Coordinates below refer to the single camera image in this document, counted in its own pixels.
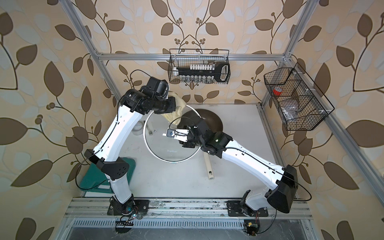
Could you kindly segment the glass pot lid cream handle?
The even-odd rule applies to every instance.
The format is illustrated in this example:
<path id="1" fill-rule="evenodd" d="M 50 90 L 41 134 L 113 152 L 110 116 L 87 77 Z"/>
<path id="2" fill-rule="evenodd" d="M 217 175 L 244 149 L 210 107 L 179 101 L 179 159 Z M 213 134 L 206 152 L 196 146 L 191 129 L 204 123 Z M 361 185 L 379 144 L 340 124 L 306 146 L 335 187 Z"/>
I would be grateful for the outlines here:
<path id="1" fill-rule="evenodd" d="M 201 147 L 192 145 L 191 148 L 185 148 L 184 144 L 192 136 L 191 130 L 196 125 L 193 119 L 200 117 L 198 111 L 189 105 L 182 110 L 181 117 L 171 121 L 150 111 L 144 117 L 143 129 L 144 143 L 150 154 L 157 160 L 171 164 L 192 159 Z"/>

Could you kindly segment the yellow cleaning cloth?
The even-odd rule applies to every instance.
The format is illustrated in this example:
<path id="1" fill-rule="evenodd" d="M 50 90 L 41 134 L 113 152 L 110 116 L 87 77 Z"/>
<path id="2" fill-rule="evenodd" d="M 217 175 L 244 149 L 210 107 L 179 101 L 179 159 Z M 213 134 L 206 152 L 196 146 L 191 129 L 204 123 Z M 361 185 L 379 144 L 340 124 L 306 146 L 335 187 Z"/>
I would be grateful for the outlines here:
<path id="1" fill-rule="evenodd" d="M 181 122 L 181 116 L 183 109 L 186 107 L 186 102 L 180 98 L 176 93 L 169 92 L 168 97 L 174 97 L 176 100 L 176 108 L 172 113 L 162 114 L 162 116 L 169 122 L 173 123 L 173 125 L 178 125 Z"/>

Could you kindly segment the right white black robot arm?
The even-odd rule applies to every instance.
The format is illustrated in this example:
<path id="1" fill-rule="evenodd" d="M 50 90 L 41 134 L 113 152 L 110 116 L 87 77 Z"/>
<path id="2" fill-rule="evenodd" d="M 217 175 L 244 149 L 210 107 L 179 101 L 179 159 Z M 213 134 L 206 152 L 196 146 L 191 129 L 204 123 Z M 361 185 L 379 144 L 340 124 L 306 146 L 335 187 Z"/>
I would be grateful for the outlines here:
<path id="1" fill-rule="evenodd" d="M 248 190 L 240 201 L 242 213 L 252 216 L 258 210 L 272 207 L 276 211 L 288 214 L 294 202 L 298 188 L 297 170 L 271 163 L 250 152 L 228 134 L 213 132 L 201 118 L 185 125 L 175 132 L 184 148 L 200 148 L 203 152 L 236 164 L 257 177 L 266 187 L 263 190 Z"/>

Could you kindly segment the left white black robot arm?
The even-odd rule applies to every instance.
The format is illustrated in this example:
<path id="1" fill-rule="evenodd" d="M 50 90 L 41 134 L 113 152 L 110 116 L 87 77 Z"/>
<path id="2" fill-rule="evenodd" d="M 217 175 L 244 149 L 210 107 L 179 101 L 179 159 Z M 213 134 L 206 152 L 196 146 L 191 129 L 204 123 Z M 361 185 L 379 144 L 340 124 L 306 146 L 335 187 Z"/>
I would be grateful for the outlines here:
<path id="1" fill-rule="evenodd" d="M 176 99 L 168 93 L 168 82 L 155 77 L 150 77 L 139 90 L 128 90 L 119 100 L 117 115 L 102 140 L 92 150 L 86 150 L 86 159 L 106 176 L 111 186 L 110 204 L 115 215 L 129 216 L 135 209 L 134 195 L 127 179 L 130 167 L 119 156 L 120 151 L 144 115 L 150 111 L 167 114 L 176 110 Z"/>

